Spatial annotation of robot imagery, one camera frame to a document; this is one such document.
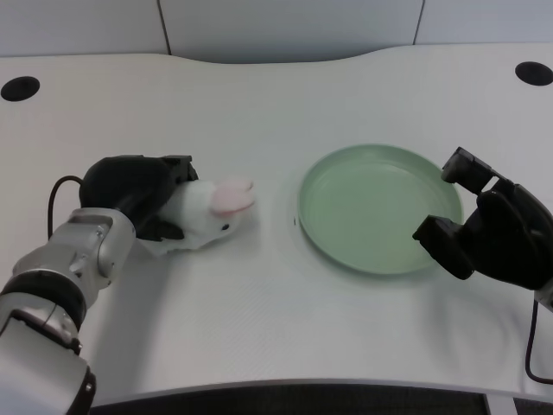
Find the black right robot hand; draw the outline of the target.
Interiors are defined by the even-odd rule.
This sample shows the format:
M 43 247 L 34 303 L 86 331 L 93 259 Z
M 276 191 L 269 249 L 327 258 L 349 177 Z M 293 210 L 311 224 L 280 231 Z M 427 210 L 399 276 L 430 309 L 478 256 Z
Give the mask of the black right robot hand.
M 475 272 L 527 290 L 552 279 L 552 214 L 522 185 L 458 148 L 441 179 L 476 195 L 464 224 L 429 215 L 412 235 L 442 268 L 460 280 Z

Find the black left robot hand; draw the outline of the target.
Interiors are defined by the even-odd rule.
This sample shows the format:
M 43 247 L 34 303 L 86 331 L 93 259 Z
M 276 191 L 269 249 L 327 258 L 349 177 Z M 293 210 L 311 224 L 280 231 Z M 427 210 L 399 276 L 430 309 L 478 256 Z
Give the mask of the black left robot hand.
M 139 239 L 181 240 L 181 226 L 162 219 L 161 210 L 182 184 L 197 179 L 191 156 L 105 157 L 86 172 L 79 201 L 83 208 L 120 211 L 132 222 Z

